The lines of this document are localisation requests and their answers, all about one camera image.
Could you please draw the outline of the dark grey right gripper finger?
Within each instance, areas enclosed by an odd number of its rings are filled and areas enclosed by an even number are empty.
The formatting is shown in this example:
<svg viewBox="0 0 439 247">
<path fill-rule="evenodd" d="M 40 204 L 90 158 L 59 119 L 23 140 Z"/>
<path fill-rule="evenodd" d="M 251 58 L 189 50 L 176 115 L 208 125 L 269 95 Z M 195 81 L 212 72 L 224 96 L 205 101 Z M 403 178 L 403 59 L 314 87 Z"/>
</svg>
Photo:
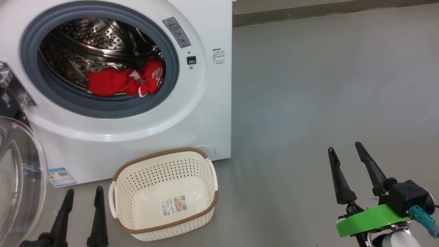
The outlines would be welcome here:
<svg viewBox="0 0 439 247">
<path fill-rule="evenodd" d="M 340 160 L 332 147 L 329 147 L 328 149 L 328 158 L 337 203 L 340 205 L 345 205 L 355 202 L 357 199 L 356 194 L 348 186 L 346 178 L 341 171 Z"/>
<path fill-rule="evenodd" d="M 361 162 L 366 166 L 367 172 L 372 182 L 372 192 L 375 196 L 383 196 L 387 190 L 383 187 L 384 181 L 387 179 L 375 160 L 367 152 L 366 148 L 361 142 L 355 142 L 355 147 Z"/>
</svg>

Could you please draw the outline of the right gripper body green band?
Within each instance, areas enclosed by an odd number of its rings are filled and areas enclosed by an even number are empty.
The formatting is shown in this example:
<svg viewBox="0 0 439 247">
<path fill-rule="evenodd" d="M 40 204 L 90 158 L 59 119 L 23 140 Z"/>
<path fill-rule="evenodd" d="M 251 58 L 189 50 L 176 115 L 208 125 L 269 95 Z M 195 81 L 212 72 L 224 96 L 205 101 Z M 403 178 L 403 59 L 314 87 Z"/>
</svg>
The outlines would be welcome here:
<svg viewBox="0 0 439 247">
<path fill-rule="evenodd" d="M 354 237 L 359 247 L 414 247 L 412 209 L 412 205 L 400 210 L 386 203 L 361 211 L 356 204 L 350 204 L 348 213 L 337 220 L 336 230 L 341 238 Z"/>
</svg>

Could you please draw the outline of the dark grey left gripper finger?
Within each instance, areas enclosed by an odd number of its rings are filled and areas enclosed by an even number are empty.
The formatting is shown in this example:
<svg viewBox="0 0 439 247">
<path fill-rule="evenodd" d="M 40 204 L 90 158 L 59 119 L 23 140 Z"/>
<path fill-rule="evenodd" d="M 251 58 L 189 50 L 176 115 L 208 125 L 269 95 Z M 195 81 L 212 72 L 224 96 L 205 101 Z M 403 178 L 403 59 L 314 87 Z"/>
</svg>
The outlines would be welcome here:
<svg viewBox="0 0 439 247">
<path fill-rule="evenodd" d="M 68 246 L 67 231 L 69 215 L 73 208 L 74 196 L 74 189 L 68 189 L 50 233 L 44 233 L 40 236 L 40 240 L 43 241 L 41 245 L 42 247 Z"/>
<path fill-rule="evenodd" d="M 105 196 L 102 186 L 98 186 L 96 189 L 94 208 L 95 214 L 91 235 L 88 237 L 86 245 L 88 247 L 108 247 L 109 240 L 105 212 Z"/>
</svg>

